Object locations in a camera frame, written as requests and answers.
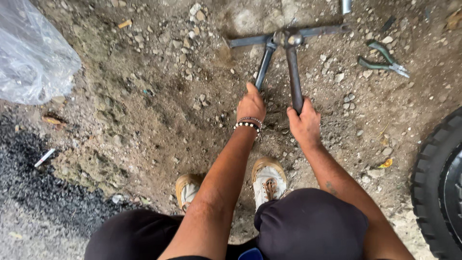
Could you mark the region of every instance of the asphalt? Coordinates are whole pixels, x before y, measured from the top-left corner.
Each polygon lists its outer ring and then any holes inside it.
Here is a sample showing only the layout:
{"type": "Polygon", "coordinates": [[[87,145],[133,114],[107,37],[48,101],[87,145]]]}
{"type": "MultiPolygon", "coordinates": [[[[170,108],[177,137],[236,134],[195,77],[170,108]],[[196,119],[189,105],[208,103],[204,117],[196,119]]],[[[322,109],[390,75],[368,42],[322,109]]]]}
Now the asphalt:
{"type": "Polygon", "coordinates": [[[47,162],[35,169],[46,140],[15,131],[17,124],[14,115],[0,115],[0,259],[81,259],[106,219],[137,206],[55,178],[47,162]]]}

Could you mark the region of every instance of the wheel rim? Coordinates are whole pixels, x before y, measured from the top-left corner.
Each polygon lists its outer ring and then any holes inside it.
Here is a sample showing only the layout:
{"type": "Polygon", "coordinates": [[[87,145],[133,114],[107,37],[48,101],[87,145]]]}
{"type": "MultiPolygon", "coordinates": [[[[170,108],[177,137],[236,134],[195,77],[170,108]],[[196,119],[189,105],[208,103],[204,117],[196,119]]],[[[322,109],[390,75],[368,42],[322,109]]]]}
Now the wheel rim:
{"type": "Polygon", "coordinates": [[[439,200],[446,226],[462,250],[462,143],[446,161],[439,184],[439,200]]]}

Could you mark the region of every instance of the hand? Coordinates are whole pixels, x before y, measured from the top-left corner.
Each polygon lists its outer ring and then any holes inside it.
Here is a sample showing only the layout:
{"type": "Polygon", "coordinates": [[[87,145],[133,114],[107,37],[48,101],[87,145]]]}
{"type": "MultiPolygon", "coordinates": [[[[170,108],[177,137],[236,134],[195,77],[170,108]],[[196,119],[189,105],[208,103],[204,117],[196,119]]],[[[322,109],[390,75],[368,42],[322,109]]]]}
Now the hand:
{"type": "Polygon", "coordinates": [[[304,97],[300,116],[291,106],[287,108],[287,116],[289,117],[290,131],[301,147],[313,148],[321,145],[319,135],[321,114],[314,110],[310,98],[304,97]]]}
{"type": "MultiPolygon", "coordinates": [[[[260,96],[257,88],[254,84],[247,82],[247,94],[239,101],[237,105],[237,120],[239,121],[244,117],[257,118],[263,122],[266,115],[266,106],[263,103],[263,99],[260,96]]],[[[245,120],[249,122],[254,122],[258,126],[261,125],[255,120],[245,120]]]]}

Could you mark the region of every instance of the bracelet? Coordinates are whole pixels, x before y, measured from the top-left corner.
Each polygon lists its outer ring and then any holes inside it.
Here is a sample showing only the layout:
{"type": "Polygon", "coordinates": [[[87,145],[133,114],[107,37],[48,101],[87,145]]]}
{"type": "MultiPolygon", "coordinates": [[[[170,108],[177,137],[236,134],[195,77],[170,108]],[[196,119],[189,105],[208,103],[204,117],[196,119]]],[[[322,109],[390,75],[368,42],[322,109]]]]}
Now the bracelet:
{"type": "Polygon", "coordinates": [[[257,130],[257,137],[260,136],[260,128],[258,127],[258,125],[254,124],[254,123],[251,123],[251,122],[239,122],[239,123],[236,123],[236,125],[234,126],[234,130],[236,130],[236,128],[239,127],[239,126],[253,127],[253,128],[255,128],[255,130],[257,130]]]}
{"type": "Polygon", "coordinates": [[[251,118],[251,117],[244,117],[244,118],[241,118],[241,119],[239,119],[237,122],[239,123],[239,122],[241,122],[242,120],[246,120],[246,119],[251,119],[251,120],[257,121],[257,122],[260,124],[260,127],[263,125],[263,122],[262,122],[262,121],[260,121],[260,120],[258,120],[258,119],[256,119],[256,118],[251,118]]]}

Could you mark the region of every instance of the cigarette butt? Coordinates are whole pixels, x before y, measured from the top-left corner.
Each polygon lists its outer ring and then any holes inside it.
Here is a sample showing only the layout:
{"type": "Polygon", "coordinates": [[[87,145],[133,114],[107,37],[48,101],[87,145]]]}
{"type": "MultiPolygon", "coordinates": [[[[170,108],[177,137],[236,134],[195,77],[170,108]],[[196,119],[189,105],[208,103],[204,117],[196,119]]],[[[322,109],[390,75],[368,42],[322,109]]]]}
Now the cigarette butt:
{"type": "Polygon", "coordinates": [[[50,155],[55,151],[54,148],[50,149],[50,151],[48,151],[36,164],[34,167],[39,167],[42,162],[44,162],[48,157],[50,157],[50,155]]]}
{"type": "Polygon", "coordinates": [[[122,29],[123,27],[127,26],[127,25],[132,25],[132,20],[131,19],[128,19],[127,21],[119,24],[119,29],[122,29]]]}

